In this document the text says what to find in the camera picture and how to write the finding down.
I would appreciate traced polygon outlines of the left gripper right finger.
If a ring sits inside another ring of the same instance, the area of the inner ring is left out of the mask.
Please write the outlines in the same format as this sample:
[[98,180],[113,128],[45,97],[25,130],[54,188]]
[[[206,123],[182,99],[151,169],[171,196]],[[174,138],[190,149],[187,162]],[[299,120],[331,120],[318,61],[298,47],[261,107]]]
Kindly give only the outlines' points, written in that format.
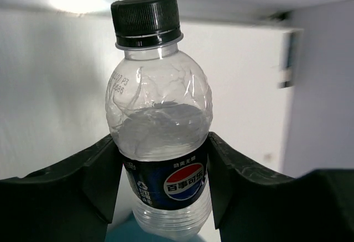
[[352,241],[353,170],[292,178],[207,138],[209,183],[222,241]]

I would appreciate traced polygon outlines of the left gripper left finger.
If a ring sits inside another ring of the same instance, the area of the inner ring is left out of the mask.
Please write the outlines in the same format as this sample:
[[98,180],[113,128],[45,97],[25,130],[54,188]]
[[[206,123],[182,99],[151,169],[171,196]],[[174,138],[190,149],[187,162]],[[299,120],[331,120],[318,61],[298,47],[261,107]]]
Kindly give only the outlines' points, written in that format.
[[1,241],[104,241],[121,171],[108,135],[23,178],[1,180]]

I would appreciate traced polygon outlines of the clear Pepsi bottle black cap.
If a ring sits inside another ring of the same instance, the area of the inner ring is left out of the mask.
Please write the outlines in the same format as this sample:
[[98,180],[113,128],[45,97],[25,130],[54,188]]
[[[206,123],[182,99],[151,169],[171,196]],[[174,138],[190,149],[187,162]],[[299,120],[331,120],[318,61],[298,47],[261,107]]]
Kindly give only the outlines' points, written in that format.
[[123,156],[134,217],[145,232],[187,241],[211,213],[211,88],[178,48],[177,0],[116,1],[111,14],[124,59],[107,85],[106,119]]

